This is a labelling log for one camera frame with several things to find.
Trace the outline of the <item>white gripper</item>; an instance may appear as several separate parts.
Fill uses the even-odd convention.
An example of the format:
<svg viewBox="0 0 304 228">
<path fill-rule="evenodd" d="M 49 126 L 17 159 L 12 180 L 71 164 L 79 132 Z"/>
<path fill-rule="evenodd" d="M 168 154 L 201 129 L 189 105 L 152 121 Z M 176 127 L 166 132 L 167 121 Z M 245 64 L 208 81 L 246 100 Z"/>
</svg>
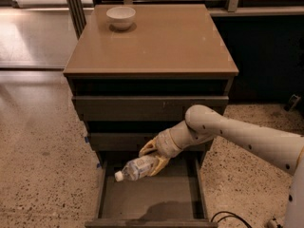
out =
<svg viewBox="0 0 304 228">
<path fill-rule="evenodd" d="M 174 143 L 170 130 L 166 129 L 160 132 L 156 139 L 152 139 L 147 142 L 140 150 L 139 156 L 155 155 L 156 162 L 153 164 L 153 168 L 149 174 L 150 177 L 159 174 L 163 168 L 169 163 L 169 158 L 175 158 L 179 155 L 181 149 Z"/>
</svg>

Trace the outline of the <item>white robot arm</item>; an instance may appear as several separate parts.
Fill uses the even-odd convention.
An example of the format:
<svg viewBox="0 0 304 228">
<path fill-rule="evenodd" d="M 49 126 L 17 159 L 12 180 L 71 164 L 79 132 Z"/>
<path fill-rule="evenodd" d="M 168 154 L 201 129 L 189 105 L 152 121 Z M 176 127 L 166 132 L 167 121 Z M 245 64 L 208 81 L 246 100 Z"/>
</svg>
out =
<svg viewBox="0 0 304 228">
<path fill-rule="evenodd" d="M 159 162 L 152 167 L 157 175 L 170 159 L 185 148 L 220 136 L 292 175 L 284 228 L 304 226 L 304 137 L 256 124 L 245 123 L 218 114 L 196 104 L 187 109 L 184 120 L 160 132 L 139 152 L 154 155 Z"/>
</svg>

